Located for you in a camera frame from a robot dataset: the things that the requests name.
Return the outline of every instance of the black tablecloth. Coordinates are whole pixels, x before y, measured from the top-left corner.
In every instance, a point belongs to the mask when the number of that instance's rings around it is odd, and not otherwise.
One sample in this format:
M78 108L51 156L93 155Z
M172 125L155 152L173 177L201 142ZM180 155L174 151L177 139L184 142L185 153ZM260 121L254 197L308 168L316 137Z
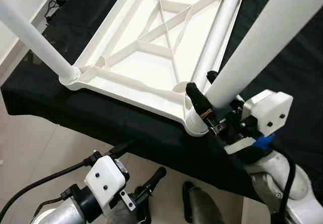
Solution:
M116 0L68 0L43 35L73 64ZM223 65L268 0L243 0ZM249 98L264 89L294 96L286 126L277 132L283 147L309 174L322 199L323 105L322 11L248 86ZM70 91L32 52L1 87L11 115L35 115L110 144L137 140L131 149L220 189L257 198L250 178L208 136L193 138L179 123L81 89Z

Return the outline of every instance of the black shoe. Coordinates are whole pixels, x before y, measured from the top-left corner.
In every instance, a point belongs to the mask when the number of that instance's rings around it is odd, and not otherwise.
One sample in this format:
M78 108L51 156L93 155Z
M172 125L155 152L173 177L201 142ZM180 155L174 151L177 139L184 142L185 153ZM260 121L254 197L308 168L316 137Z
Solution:
M135 194L138 195L141 191L142 187L139 186L135 189ZM142 224L151 224L148 198L137 207L137 221Z
M185 218L185 221L188 223L193 223L192 208L191 208L190 195L189 195L190 190L193 188L194 188L194 185L189 181L186 181L183 184L182 195L183 195L183 203L184 203L184 218Z

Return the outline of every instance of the white plastic block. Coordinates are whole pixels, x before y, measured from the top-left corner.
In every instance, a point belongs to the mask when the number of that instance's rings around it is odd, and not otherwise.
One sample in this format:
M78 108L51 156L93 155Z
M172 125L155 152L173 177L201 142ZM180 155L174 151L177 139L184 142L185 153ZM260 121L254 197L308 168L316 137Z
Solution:
M245 102L242 119L256 117L258 130L268 136L285 124L292 102L288 94L265 90Z
M225 146L224 150L227 152L227 154L233 154L246 147L251 146L254 142L255 140L251 137L242 138L240 141L234 144Z
M109 156L103 156L91 168L84 182L106 215L110 210L109 202L125 185L126 180L114 161Z

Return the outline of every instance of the wall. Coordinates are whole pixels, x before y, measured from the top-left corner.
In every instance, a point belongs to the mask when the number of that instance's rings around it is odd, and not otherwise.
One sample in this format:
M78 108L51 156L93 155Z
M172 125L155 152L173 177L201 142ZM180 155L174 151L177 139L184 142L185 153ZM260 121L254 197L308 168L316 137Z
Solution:
M38 25L43 18L48 0L8 0L32 22ZM0 76L14 56L22 49L23 43L0 21Z

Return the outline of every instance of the blue part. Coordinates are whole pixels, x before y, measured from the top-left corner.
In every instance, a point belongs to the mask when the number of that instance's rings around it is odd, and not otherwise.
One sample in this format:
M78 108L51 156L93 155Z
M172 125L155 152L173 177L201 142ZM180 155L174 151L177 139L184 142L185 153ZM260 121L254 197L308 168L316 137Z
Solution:
M270 136L267 136L267 137L262 135L252 144L252 146L266 150L268 144L272 142L274 137L275 137L275 134L271 134Z

